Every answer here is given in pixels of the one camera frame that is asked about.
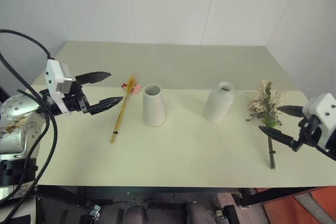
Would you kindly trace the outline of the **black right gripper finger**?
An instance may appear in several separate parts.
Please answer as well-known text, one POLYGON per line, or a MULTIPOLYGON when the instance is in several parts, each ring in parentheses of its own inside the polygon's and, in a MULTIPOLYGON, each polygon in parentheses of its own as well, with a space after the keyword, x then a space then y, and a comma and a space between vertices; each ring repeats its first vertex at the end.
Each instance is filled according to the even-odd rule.
POLYGON ((302 109, 303 109, 302 106, 296 106, 296 105, 284 105, 278 107, 278 111, 295 117, 304 117, 302 109))
POLYGON ((285 144, 288 147, 292 147, 293 138, 289 135, 283 134, 282 131, 267 126, 259 126, 259 129, 267 136, 269 136, 271 139, 276 140, 282 144, 285 144))

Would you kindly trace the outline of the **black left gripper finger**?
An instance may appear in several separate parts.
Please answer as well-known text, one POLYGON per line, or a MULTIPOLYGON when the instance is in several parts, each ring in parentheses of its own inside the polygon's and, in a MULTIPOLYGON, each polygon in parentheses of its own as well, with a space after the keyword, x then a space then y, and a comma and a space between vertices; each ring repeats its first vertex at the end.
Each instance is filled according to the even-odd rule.
POLYGON ((75 76, 79 84, 94 84, 111 76, 111 73, 104 71, 90 72, 75 76))
POLYGON ((99 101, 99 103, 90 106, 90 114, 95 115, 104 112, 106 110, 109 110, 110 108, 120 103, 122 100, 123 97, 113 97, 101 100, 99 101))

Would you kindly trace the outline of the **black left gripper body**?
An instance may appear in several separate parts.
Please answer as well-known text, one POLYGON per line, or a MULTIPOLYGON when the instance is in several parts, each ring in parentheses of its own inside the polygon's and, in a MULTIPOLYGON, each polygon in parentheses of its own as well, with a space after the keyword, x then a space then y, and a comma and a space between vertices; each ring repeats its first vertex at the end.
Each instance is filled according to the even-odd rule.
POLYGON ((91 107, 86 95, 82 91, 82 85, 78 81, 73 81, 68 93, 62 99, 68 111, 81 111, 90 113, 91 107))

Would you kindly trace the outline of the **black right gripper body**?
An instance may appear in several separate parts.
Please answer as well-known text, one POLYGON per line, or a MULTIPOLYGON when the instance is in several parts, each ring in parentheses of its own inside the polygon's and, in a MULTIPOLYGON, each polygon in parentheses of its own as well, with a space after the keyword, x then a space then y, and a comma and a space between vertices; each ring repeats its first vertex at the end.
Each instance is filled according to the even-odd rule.
POLYGON ((321 121, 316 115, 312 115, 309 119, 303 118, 298 124, 300 127, 299 139, 293 142, 291 149, 297 152, 303 144, 306 144, 319 150, 319 140, 316 138, 315 131, 319 128, 320 123, 321 121))

